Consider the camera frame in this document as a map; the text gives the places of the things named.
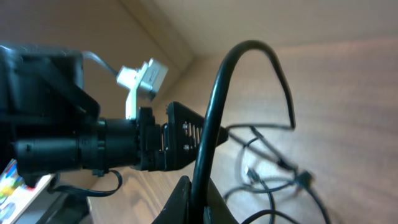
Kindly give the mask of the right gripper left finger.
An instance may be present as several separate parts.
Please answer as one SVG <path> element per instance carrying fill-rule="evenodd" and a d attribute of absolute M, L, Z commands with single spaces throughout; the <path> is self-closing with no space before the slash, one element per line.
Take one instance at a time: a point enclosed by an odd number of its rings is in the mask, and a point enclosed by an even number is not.
<path fill-rule="evenodd" d="M 177 182 L 169 199 L 152 224 L 188 223 L 188 201 L 191 182 L 188 176 L 182 176 Z"/>

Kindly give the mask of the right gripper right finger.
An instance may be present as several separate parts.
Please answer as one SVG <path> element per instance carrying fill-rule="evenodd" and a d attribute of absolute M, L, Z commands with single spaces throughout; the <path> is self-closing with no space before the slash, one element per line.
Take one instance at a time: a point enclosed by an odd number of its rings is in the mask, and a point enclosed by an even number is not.
<path fill-rule="evenodd" d="M 214 182 L 210 179 L 203 215 L 204 224 L 238 224 Z"/>

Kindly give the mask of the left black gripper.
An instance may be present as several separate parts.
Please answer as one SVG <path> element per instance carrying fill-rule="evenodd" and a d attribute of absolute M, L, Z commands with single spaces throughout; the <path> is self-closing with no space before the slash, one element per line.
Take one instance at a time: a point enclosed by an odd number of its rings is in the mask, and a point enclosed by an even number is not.
<path fill-rule="evenodd" d="M 152 108 L 139 109 L 137 170 L 180 170 L 197 158 L 205 118 L 176 101 L 167 106 L 167 116 L 165 160 L 161 126 L 155 123 Z"/>

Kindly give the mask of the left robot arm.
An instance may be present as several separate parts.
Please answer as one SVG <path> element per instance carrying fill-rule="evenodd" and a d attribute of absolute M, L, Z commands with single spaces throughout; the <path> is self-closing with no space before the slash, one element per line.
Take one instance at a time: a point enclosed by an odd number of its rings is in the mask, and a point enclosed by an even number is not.
<path fill-rule="evenodd" d="M 17 161 L 28 185 L 57 172 L 112 168 L 171 171 L 198 154 L 204 118 L 178 102 L 168 122 L 155 122 L 138 98 L 153 100 L 167 67 L 150 59 L 140 68 L 112 70 L 128 90 L 125 117 L 103 119 L 100 104 L 84 90 L 83 62 L 106 62 L 93 52 L 36 44 L 1 43 L 1 149 Z"/>

